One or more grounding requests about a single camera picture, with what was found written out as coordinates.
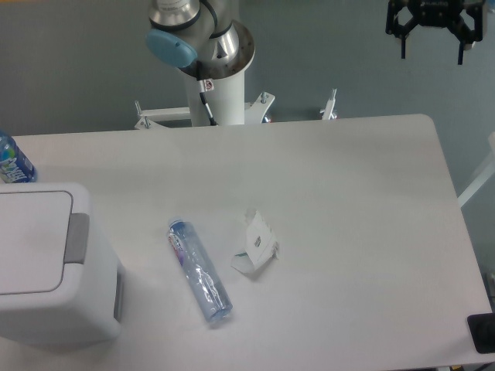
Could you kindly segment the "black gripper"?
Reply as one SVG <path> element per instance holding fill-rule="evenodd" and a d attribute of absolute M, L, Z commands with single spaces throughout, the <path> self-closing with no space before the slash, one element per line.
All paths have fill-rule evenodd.
<path fill-rule="evenodd" d="M 410 19 L 401 24 L 399 15 L 407 9 Z M 474 22 L 471 29 L 462 17 L 465 12 Z M 401 58 L 407 57 L 407 39 L 416 26 L 448 28 L 459 41 L 457 63 L 463 65 L 464 52 L 486 35 L 486 1 L 395 1 L 387 2 L 385 32 L 399 40 Z"/>

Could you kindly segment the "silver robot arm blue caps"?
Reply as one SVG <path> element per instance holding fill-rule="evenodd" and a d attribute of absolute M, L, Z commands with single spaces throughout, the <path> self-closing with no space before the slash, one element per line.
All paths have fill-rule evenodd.
<path fill-rule="evenodd" d="M 385 32 L 399 40 L 401 55 L 411 32 L 421 26 L 448 29 L 465 51 L 483 40 L 487 1 L 389 1 Z M 148 50 L 162 63 L 196 80 L 219 80 L 247 69 L 254 59 L 250 31 L 234 18 L 230 1 L 152 1 Z"/>

